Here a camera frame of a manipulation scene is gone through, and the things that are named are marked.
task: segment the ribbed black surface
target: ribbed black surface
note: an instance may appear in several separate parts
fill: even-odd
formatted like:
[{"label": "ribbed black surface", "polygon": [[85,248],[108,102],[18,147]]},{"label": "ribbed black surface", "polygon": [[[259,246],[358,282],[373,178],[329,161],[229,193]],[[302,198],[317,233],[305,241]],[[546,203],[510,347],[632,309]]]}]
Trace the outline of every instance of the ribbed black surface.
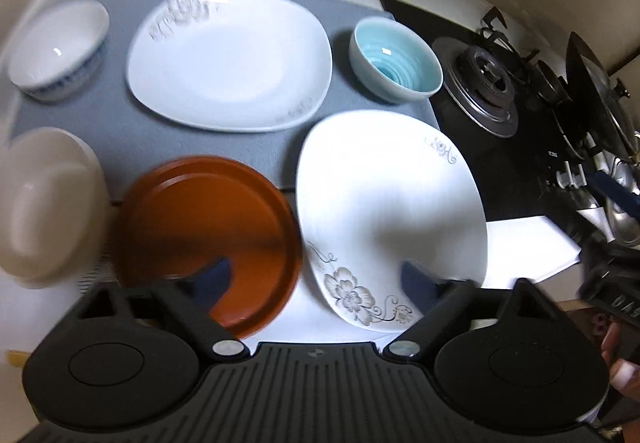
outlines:
[{"label": "ribbed black surface", "polygon": [[587,427],[517,437],[453,412],[423,370],[382,360],[372,344],[262,344],[217,365],[162,419],[127,431],[81,433],[44,422],[24,443],[513,443],[602,441]]}]

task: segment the blue and white bowl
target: blue and white bowl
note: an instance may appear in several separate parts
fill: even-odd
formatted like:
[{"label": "blue and white bowl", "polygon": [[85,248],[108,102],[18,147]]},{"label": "blue and white bowl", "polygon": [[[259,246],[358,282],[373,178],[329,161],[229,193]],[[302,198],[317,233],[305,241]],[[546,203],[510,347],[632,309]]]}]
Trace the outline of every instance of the blue and white bowl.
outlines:
[{"label": "blue and white bowl", "polygon": [[357,24],[349,60],[365,87],[393,104],[424,100],[442,87],[442,67],[429,45],[385,17],[366,17]]},{"label": "blue and white bowl", "polygon": [[109,14],[94,0],[71,0],[27,25],[9,62],[10,80],[22,91],[55,102],[84,86],[104,57]]}]

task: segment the fingernail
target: fingernail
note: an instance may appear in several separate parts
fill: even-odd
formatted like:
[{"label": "fingernail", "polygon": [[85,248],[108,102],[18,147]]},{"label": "fingernail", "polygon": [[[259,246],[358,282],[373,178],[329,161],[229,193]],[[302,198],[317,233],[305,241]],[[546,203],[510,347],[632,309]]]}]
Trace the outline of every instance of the fingernail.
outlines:
[{"label": "fingernail", "polygon": [[632,363],[626,362],[626,360],[623,361],[620,364],[618,371],[612,378],[611,385],[613,385],[617,390],[621,391],[631,381],[631,378],[634,377],[636,369],[636,366]]}]

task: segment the light blue bowl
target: light blue bowl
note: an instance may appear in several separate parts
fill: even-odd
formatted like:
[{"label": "light blue bowl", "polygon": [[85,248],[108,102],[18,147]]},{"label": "light blue bowl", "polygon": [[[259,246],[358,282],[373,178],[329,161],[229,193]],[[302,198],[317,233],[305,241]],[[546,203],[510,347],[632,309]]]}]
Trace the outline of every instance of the light blue bowl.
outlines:
[{"label": "light blue bowl", "polygon": [[385,17],[366,17],[357,24],[349,60],[369,91],[394,104],[424,100],[442,87],[442,67],[429,45]]}]

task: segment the countertop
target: countertop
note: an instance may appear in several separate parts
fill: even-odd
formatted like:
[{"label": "countertop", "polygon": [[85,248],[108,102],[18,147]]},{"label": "countertop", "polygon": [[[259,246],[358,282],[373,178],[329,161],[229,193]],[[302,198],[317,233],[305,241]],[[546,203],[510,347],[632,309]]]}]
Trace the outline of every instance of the countertop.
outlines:
[{"label": "countertop", "polygon": [[[56,0],[33,0],[4,49],[0,64],[6,62],[12,41],[20,27],[39,9]],[[348,0],[379,8],[378,0]],[[471,29],[477,29],[484,13],[491,7],[483,0],[405,0],[428,9]],[[516,44],[537,44],[543,56],[558,69],[559,58],[536,42],[516,22],[508,20],[510,37]],[[8,131],[18,106],[18,94],[0,71],[0,148],[6,144]],[[595,224],[606,227],[603,210],[586,211]],[[488,223],[488,270],[485,287],[510,287],[513,279],[528,277],[540,281],[571,266],[578,248],[546,218],[525,218]],[[31,351],[79,296],[78,277],[71,276],[47,289],[28,290],[0,272],[0,351]],[[255,347],[260,340],[340,342],[375,340],[380,333],[353,327],[339,319],[325,304],[312,276],[305,268],[295,292],[282,314],[257,335],[246,340]],[[3,387],[0,391],[0,443],[14,441],[27,431],[35,418],[18,387],[18,371],[0,363]]]}]

